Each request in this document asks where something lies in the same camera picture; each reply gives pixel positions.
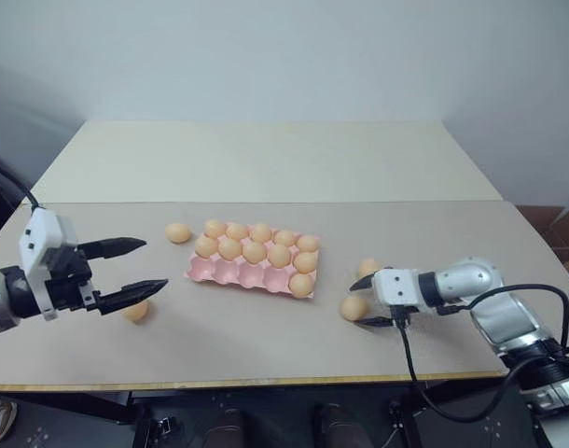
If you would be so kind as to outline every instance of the egg carton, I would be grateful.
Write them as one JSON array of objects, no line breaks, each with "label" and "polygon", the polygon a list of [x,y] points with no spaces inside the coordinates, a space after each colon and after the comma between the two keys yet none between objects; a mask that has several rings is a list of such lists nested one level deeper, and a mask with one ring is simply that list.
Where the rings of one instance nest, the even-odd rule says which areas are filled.
[{"label": "egg carton", "polygon": [[[272,229],[272,236],[280,229]],[[294,232],[295,240],[302,235],[302,233]],[[226,235],[221,235],[216,240],[220,243],[223,239],[228,238]],[[241,240],[243,245],[253,241],[250,237],[245,237]],[[274,242],[270,239],[264,243],[266,253],[274,246]],[[292,295],[288,287],[289,279],[299,273],[297,268],[293,265],[295,256],[300,252],[296,245],[288,247],[291,261],[283,268],[275,268],[268,261],[268,258],[263,259],[258,264],[252,264],[247,261],[243,255],[237,257],[233,261],[223,259],[220,254],[214,253],[209,258],[199,256],[195,252],[189,258],[190,268],[185,272],[185,277],[190,278],[196,282],[212,281],[219,285],[240,285],[244,288],[250,289],[258,287],[266,289],[270,293],[284,293]],[[306,275],[309,275],[313,284],[317,276],[317,261],[319,260],[319,249],[314,252],[316,256],[316,269]],[[313,291],[306,296],[312,298]]]}]

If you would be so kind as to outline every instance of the cardboard box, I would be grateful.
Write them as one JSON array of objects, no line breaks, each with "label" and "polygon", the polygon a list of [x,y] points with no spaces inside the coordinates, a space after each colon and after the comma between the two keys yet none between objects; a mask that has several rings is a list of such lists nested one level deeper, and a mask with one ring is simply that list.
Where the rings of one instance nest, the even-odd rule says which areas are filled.
[{"label": "cardboard box", "polygon": [[519,205],[517,208],[569,272],[569,212],[561,215],[563,207],[554,206]]}]

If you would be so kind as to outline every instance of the white wall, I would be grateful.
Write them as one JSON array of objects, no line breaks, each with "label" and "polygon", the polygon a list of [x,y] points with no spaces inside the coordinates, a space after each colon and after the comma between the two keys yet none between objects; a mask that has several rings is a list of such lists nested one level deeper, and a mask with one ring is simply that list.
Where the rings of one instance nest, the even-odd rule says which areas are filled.
[{"label": "white wall", "polygon": [[16,152],[6,79],[34,158],[81,119],[445,119],[507,199],[569,205],[569,0],[0,0]]}]

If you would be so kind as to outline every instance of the floor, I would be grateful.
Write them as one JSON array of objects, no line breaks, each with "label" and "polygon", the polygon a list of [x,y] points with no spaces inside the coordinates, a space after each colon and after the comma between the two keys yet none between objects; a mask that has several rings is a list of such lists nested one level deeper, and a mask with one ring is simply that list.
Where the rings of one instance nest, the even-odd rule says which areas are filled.
[{"label": "floor", "polygon": [[[337,402],[349,409],[379,448],[393,431],[388,404],[407,389],[386,385],[336,385],[216,389],[169,394],[139,393],[153,416],[174,416],[178,429],[158,446],[200,448],[205,431],[225,409],[245,412],[250,448],[312,448],[312,410]],[[481,409],[490,394],[448,405],[469,414]],[[447,422],[431,411],[415,417],[424,448],[524,448],[535,446],[531,420],[516,390],[511,390],[490,420],[471,425]],[[17,422],[0,448],[131,447],[134,426],[119,426],[79,414],[21,403]],[[396,434],[388,448],[404,446]]]}]

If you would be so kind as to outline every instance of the table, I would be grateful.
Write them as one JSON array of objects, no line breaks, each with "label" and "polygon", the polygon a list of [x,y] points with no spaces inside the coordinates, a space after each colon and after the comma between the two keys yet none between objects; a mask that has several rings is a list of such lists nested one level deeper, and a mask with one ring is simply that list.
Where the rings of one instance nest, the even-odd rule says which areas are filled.
[{"label": "table", "polygon": [[440,121],[88,121],[34,194],[44,203],[502,199]]},{"label": "table", "polygon": [[[0,390],[111,390],[408,380],[393,329],[363,329],[342,320],[340,301],[360,259],[426,270],[467,255],[493,260],[507,283],[563,288],[569,275],[510,203],[55,203],[81,241],[135,236],[148,245],[119,259],[95,260],[102,292],[147,278],[170,278],[142,326],[120,314],[83,310],[45,322],[27,319],[0,334]],[[0,233],[0,268],[16,250],[29,214],[19,210]],[[322,238],[315,297],[296,301],[183,277],[192,243],[172,245],[172,221],[201,231],[217,217],[264,220]],[[539,291],[522,297],[557,334],[561,307]],[[417,315],[409,330],[423,379],[498,374],[502,363],[468,315]]]}]

